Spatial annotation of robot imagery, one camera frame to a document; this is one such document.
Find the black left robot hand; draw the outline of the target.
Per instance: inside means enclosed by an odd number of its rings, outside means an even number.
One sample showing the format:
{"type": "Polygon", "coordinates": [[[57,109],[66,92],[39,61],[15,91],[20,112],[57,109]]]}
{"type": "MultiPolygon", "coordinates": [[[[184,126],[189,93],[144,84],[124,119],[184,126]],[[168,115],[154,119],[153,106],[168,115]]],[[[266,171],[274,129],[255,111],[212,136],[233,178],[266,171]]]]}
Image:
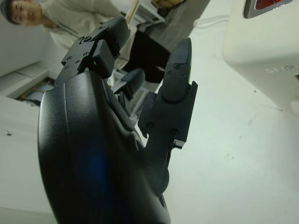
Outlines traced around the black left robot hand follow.
{"type": "Polygon", "coordinates": [[[145,80],[143,70],[107,84],[129,33],[118,17],[78,38],[41,100],[40,171],[60,224],[171,222],[163,192],[171,151],[187,141],[196,99],[192,42],[185,38],[172,51],[162,86],[148,95],[135,128],[126,102],[145,80]]]}

